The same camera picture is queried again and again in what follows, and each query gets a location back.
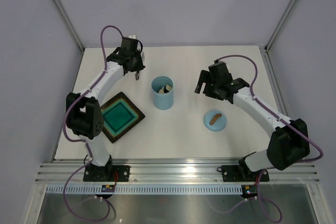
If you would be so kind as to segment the blue lid with wooden handle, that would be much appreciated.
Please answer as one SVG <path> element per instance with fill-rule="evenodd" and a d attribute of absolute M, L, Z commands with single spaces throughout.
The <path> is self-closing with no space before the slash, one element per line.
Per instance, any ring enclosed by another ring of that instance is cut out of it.
<path fill-rule="evenodd" d="M 226 127 L 227 119 L 219 110 L 208 111 L 203 118 L 205 127 L 212 132 L 219 132 Z"/>

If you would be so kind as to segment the blue cylindrical lunch box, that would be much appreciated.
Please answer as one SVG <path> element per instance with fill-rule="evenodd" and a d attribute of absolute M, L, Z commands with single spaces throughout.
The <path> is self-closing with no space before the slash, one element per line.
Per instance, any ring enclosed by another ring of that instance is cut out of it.
<path fill-rule="evenodd" d="M 152 100 L 154 106 L 159 110 L 168 110 L 174 103 L 174 84 L 166 76 L 159 76 L 151 83 Z"/>

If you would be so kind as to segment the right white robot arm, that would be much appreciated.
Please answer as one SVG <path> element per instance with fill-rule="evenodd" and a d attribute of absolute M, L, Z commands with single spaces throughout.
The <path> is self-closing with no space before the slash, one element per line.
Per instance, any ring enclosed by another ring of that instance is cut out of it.
<path fill-rule="evenodd" d="M 308 129 L 302 119 L 291 118 L 274 110 L 253 92 L 251 84 L 242 78 L 233 79 L 226 63 L 216 61 L 202 70 L 195 93 L 228 101 L 246 112 L 269 136 L 268 147 L 239 160 L 238 173 L 244 180 L 268 168 L 284 170 L 310 154 Z"/>

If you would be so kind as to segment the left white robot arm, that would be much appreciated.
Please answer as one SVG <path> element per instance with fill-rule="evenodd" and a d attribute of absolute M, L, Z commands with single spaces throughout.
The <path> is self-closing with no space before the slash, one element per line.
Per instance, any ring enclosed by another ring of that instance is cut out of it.
<path fill-rule="evenodd" d="M 84 143 L 90 163 L 96 166 L 95 175 L 102 181 L 113 176 L 113 167 L 107 164 L 110 154 L 100 136 L 104 127 L 100 103 L 125 74 L 138 75 L 145 68 L 142 50 L 136 36 L 122 37 L 121 46 L 109 56 L 103 52 L 104 66 L 97 76 L 82 91 L 66 97 L 63 134 L 70 142 Z"/>

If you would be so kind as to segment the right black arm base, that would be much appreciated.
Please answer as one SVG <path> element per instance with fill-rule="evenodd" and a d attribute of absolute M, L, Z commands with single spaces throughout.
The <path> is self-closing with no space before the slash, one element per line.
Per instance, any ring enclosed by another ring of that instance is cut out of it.
<path fill-rule="evenodd" d="M 241 158 L 238 164 L 235 165 L 222 165 L 217 167 L 216 171 L 221 173 L 223 182 L 257 182 L 260 178 L 261 182 L 269 182 L 268 173 L 251 172 L 245 164 L 247 156 Z"/>

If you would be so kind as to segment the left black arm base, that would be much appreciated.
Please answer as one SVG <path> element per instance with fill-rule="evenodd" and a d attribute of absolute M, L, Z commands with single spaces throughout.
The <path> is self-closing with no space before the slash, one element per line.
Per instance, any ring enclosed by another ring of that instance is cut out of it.
<path fill-rule="evenodd" d="M 109 157 L 105 166 L 89 164 L 85 167 L 84 182 L 128 182 L 130 177 L 129 165 L 116 165 Z"/>

